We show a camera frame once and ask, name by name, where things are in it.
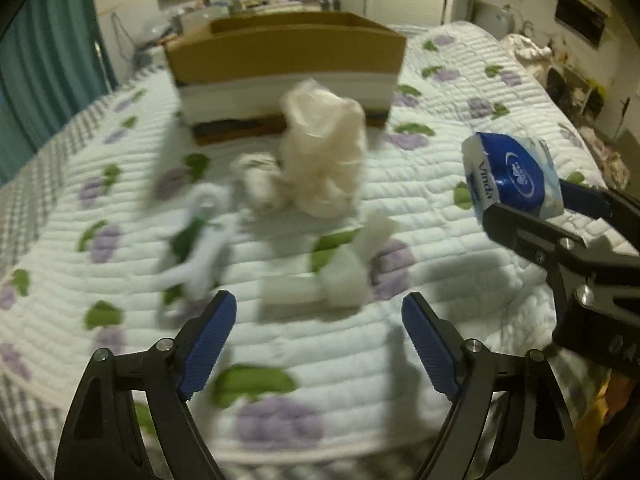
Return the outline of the small white cloth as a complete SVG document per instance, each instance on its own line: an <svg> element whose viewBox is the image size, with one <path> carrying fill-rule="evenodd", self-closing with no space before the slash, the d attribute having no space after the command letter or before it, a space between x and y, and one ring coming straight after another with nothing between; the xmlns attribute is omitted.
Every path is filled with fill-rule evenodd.
<svg viewBox="0 0 640 480"><path fill-rule="evenodd" d="M268 152L240 155L231 164L244 204L254 214L270 214L288 204L288 186L277 159Z"/></svg>

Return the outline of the grey checked bed sheet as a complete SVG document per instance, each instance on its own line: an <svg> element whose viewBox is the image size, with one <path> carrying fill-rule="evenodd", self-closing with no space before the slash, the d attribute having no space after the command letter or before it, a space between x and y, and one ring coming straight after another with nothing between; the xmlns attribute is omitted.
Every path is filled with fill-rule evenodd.
<svg viewBox="0 0 640 480"><path fill-rule="evenodd" d="M64 174L72 157L98 134L105 115L129 93L142 88L160 66L140 70L123 86L101 96L75 115L13 180L1 187L1 281L5 283L40 237L64 188ZM53 477L63 415L39 400L20 378L1 365L1 421L42 478Z"/></svg>

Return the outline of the brown white cardboard box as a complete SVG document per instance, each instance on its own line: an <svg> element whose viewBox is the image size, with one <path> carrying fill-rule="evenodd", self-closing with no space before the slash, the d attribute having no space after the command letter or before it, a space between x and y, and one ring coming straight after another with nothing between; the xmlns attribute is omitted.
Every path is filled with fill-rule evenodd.
<svg viewBox="0 0 640 480"><path fill-rule="evenodd" d="M313 79L381 127L392 107L407 39L348 12L221 18L168 42L168 70L194 142L281 132L281 100Z"/></svg>

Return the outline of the cream plastic bag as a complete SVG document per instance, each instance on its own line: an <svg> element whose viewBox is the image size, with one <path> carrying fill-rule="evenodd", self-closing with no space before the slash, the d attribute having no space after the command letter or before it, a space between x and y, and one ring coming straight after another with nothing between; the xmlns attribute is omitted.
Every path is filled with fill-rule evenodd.
<svg viewBox="0 0 640 480"><path fill-rule="evenodd" d="M281 107L281 169L293 203L316 218L348 214L368 147L362 106L306 79L285 93Z"/></svg>

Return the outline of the black range hood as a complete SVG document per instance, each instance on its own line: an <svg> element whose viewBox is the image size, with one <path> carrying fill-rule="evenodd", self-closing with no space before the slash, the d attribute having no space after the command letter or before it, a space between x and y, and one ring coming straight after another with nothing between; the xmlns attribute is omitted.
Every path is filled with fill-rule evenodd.
<svg viewBox="0 0 640 480"><path fill-rule="evenodd" d="M558 0L555 21L598 48L608 22L608 14L588 0Z"/></svg>

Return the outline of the blue Vinda tissue pack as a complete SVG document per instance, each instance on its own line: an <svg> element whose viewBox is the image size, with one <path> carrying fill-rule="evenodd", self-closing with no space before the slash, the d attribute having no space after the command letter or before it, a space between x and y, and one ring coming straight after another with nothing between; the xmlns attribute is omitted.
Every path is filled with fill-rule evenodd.
<svg viewBox="0 0 640 480"><path fill-rule="evenodd" d="M477 132L461 145L466 184L477 218L503 204L541 219L564 212L560 178L544 141Z"/></svg>

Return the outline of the white green fuzzy loop toy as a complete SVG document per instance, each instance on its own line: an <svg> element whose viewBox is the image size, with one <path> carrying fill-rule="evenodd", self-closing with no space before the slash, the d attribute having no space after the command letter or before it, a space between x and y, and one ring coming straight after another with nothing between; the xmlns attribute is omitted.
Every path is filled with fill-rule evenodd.
<svg viewBox="0 0 640 480"><path fill-rule="evenodd" d="M179 286L190 301L214 288L222 264L231 252L239 226L231 188L201 183L186 196L186 221L168 237L168 266L158 280L167 288Z"/></svg>

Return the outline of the teal window curtain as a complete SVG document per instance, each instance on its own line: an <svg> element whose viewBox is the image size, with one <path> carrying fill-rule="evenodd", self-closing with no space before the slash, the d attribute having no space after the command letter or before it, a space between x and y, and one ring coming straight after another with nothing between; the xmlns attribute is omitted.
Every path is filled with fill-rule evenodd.
<svg viewBox="0 0 640 480"><path fill-rule="evenodd" d="M1 38L1 182L116 87L94 0L26 0Z"/></svg>

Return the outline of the white floral quilted blanket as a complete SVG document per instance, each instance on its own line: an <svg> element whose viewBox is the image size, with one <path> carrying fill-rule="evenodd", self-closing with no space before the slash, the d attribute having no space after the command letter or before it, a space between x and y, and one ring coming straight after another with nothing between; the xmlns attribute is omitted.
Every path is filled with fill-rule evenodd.
<svg viewBox="0 0 640 480"><path fill-rule="evenodd" d="M411 29L401 101L372 130L356 209L324 220L286 208L243 214L219 286L238 318L191 410L216 459L311 466L382 452L436 434L448 403L400 326L416 290L491 349L549 343L555 316L544 272L488 240L464 182L461 145L475 131L539 138L559 175L604 180L577 129L538 82L470 24ZM1 281L1 365L64 416L91 353L140 351L198 310L158 280L167 239L200 182L231 184L231 164L277 153L253 138L200 148L167 70L105 115L72 157L40 237ZM359 308L266 306L262 281L314 275L370 214L397 228L370 263Z"/></svg>

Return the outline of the white folded tissue paper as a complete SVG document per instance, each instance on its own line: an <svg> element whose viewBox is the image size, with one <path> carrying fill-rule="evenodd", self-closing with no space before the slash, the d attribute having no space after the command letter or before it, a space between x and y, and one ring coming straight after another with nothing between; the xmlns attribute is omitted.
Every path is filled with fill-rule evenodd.
<svg viewBox="0 0 640 480"><path fill-rule="evenodd" d="M262 281L266 306L325 304L331 309L361 307L370 297L370 263L394 234L397 223L385 214L370 214L348 243L338 245L314 275L274 276Z"/></svg>

